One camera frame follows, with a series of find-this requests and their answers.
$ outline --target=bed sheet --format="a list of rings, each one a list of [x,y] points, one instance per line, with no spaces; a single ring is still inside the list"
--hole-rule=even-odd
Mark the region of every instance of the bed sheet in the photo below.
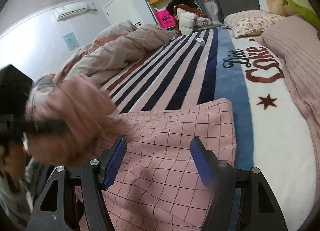
[[[227,98],[236,130],[235,167],[259,167],[296,231],[314,205],[316,164],[306,121],[294,105],[281,63],[252,38],[223,26],[182,36],[112,78],[120,113],[181,109]],[[196,37],[205,46],[199,46]]]

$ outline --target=white door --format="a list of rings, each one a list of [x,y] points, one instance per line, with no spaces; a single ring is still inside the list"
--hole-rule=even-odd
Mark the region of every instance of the white door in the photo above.
[[[111,24],[130,20],[137,27],[143,25],[142,20],[131,0],[112,0],[103,9]]]

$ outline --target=floral pillow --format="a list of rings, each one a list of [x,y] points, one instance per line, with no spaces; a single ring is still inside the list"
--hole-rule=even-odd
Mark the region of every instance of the floral pillow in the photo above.
[[[259,36],[267,27],[283,18],[285,17],[265,11],[241,11],[228,15],[224,19],[224,25],[228,25],[232,29],[235,38]]]

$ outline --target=white air conditioner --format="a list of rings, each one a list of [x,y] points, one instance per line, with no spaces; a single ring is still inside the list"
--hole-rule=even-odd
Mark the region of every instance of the white air conditioner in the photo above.
[[[61,6],[54,11],[54,15],[57,21],[68,19],[78,14],[84,13],[88,10],[88,4],[86,2],[76,2],[65,6]]]

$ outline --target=star print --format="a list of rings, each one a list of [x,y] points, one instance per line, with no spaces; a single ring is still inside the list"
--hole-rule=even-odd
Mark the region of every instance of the star print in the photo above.
[[[264,98],[264,97],[259,97],[259,98],[261,99],[261,102],[258,103],[258,104],[263,104],[263,105],[264,105],[264,109],[267,109],[267,107],[268,107],[269,105],[276,107],[276,105],[275,105],[273,102],[274,102],[275,100],[277,100],[277,98],[271,99],[270,94],[268,94],[268,96],[267,96],[266,98]]]

